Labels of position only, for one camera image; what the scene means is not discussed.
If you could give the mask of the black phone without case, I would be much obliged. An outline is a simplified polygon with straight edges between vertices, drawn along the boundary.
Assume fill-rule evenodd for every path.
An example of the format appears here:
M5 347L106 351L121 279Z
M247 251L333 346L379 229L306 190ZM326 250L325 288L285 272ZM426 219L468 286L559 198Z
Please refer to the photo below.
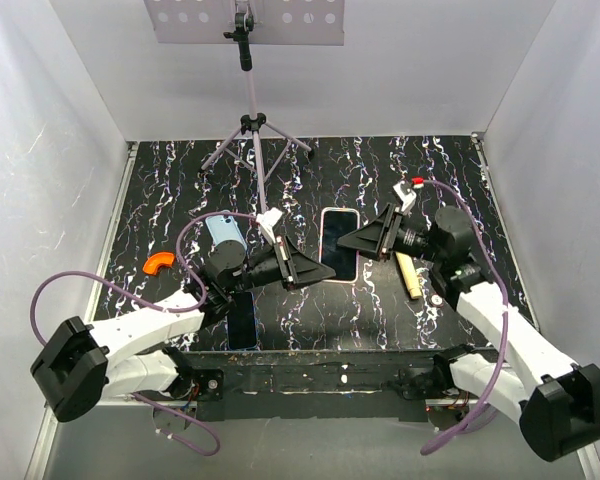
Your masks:
M251 350L257 346L257 322L251 292L234 296L234 304L227 313L227 338L230 350Z

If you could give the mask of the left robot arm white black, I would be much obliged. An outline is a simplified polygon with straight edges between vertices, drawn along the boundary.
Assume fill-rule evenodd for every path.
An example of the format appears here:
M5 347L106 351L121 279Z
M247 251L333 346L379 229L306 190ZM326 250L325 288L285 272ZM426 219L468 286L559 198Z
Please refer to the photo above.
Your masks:
M222 320L237 294L275 282L287 290L332 279L334 270L299 251L288 238L248 259L246 248L225 240L201 269L203 286L187 285L153 308L85 324L63 321L30 372L56 419L76 420L101 399L136 392L185 398L199 377L167 341Z

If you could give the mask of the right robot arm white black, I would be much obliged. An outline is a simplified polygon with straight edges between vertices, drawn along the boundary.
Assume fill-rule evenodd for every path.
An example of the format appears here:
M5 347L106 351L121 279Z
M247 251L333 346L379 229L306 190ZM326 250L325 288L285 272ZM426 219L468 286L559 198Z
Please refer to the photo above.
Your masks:
M497 349L495 362L467 345L436 355L432 383L440 395L476 395L477 407L516 423L547 462L600 440L600 368L559 351L509 303L495 273L479 264L474 241L471 218L460 208L439 209L431 227L418 230L390 204L338 244L374 260L401 253L431 262L435 292Z

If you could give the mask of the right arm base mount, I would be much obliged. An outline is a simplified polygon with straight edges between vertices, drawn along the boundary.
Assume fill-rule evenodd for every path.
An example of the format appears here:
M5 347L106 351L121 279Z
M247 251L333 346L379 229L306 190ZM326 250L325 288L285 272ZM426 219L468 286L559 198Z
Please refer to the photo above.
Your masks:
M458 387L449 373L438 367L399 368L394 377L387 380L383 387L398 394L405 400L442 399L450 397L461 403L465 399L476 398Z

